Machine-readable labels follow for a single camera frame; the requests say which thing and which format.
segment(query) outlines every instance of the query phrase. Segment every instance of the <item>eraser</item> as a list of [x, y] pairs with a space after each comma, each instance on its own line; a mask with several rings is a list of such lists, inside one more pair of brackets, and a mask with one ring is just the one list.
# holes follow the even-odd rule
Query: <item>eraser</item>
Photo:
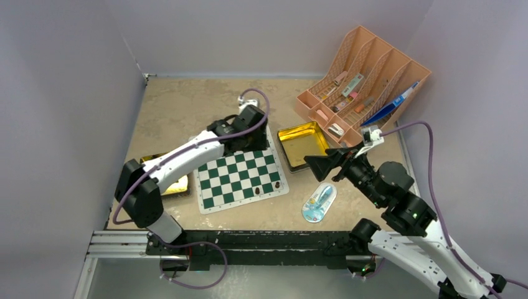
[[317, 110], [317, 114], [323, 118], [323, 120], [328, 121], [328, 117], [321, 111], [321, 109]]

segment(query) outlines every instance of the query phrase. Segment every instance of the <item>white wall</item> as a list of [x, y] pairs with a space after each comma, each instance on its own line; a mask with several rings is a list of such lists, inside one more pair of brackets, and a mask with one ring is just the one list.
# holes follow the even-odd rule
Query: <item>white wall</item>
[[358, 25], [402, 50], [433, 0], [106, 0], [143, 72], [323, 76]]
[[[407, 50], [433, 71], [431, 82], [401, 121], [433, 127], [435, 193], [456, 241], [487, 270], [525, 281], [527, 28], [525, 1], [435, 1]], [[427, 131], [405, 139], [429, 199]]]
[[0, 298], [72, 298], [143, 94], [103, 0], [0, 3]]

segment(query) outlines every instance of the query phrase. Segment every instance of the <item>gold tray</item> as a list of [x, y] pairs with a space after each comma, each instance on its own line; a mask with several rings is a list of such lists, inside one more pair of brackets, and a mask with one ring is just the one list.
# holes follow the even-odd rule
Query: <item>gold tray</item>
[[[141, 157], [139, 159], [139, 163], [143, 163], [145, 161], [149, 161], [152, 159], [159, 158], [163, 156], [166, 153], [163, 154], [152, 154], [150, 156]], [[176, 196], [185, 196], [190, 195], [191, 190], [189, 189], [189, 176], [183, 176], [179, 180], [176, 181], [176, 183], [169, 186], [169, 188], [162, 194], [162, 196], [165, 195], [176, 195]]]
[[292, 173], [308, 167], [305, 156], [326, 156], [329, 148], [316, 121], [280, 130], [277, 137]]

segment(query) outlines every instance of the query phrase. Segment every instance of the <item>beige tabletop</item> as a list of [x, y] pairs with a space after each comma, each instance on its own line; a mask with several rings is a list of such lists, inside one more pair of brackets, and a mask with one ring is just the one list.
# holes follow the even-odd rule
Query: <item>beige tabletop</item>
[[[263, 90], [271, 101], [269, 126], [277, 130], [305, 123], [294, 111], [296, 96], [315, 83], [295, 79], [174, 79], [151, 78], [130, 143], [126, 160], [173, 150], [197, 135], [212, 121], [238, 113], [237, 97], [248, 87]], [[333, 183], [337, 198], [324, 219], [312, 224], [301, 216], [301, 208], [319, 186], [310, 170], [290, 173], [280, 152], [281, 165], [290, 187], [288, 194], [202, 215], [197, 191], [186, 197], [163, 199], [168, 211], [184, 229], [220, 230], [351, 230], [365, 217], [391, 230], [378, 210], [346, 179]], [[385, 143], [369, 152], [369, 161], [378, 167], [384, 161], [403, 164], [396, 134], [385, 137]], [[327, 181], [338, 169], [328, 176]], [[124, 211], [119, 220], [129, 219]], [[133, 224], [108, 224], [108, 229], [137, 229]]]

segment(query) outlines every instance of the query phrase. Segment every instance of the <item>green and white chessboard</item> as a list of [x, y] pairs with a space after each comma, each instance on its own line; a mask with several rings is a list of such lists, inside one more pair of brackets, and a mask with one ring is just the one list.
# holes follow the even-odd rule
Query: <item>green and white chessboard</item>
[[270, 128], [265, 151], [237, 152], [194, 170], [198, 206], [210, 214], [287, 194], [290, 189]]

